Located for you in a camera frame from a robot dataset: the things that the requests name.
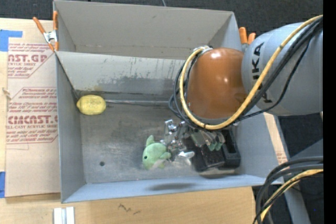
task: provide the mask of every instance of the gray box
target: gray box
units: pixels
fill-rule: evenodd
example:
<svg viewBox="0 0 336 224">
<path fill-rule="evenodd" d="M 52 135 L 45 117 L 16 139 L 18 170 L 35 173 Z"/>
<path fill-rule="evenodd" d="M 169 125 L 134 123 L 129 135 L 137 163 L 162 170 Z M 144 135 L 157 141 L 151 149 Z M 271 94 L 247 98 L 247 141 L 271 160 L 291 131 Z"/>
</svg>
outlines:
<svg viewBox="0 0 336 224">
<path fill-rule="evenodd" d="M 179 161 L 165 169 L 142 167 L 147 137 L 159 140 L 164 121 L 178 122 L 165 102 L 192 50 L 241 50 L 232 12 L 75 1 L 54 1 L 54 10 L 62 202 L 264 183 L 278 163 L 263 115 L 236 127 L 242 159 L 234 171 L 204 176 Z M 115 103 L 101 115 L 83 115 L 76 99 L 88 93 Z"/>
</svg>

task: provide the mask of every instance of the stuffed fish toy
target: stuffed fish toy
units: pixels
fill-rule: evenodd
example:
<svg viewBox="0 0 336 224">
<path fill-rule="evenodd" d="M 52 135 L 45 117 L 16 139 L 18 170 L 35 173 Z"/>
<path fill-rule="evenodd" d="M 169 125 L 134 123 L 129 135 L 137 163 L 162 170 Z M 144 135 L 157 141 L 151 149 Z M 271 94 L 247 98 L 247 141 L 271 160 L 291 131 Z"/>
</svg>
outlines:
<svg viewBox="0 0 336 224">
<path fill-rule="evenodd" d="M 164 144 L 154 141 L 153 135 L 147 138 L 146 148 L 142 154 L 142 163 L 147 170 L 157 167 L 164 168 L 164 162 L 171 156 L 172 154 L 167 151 Z"/>
</svg>

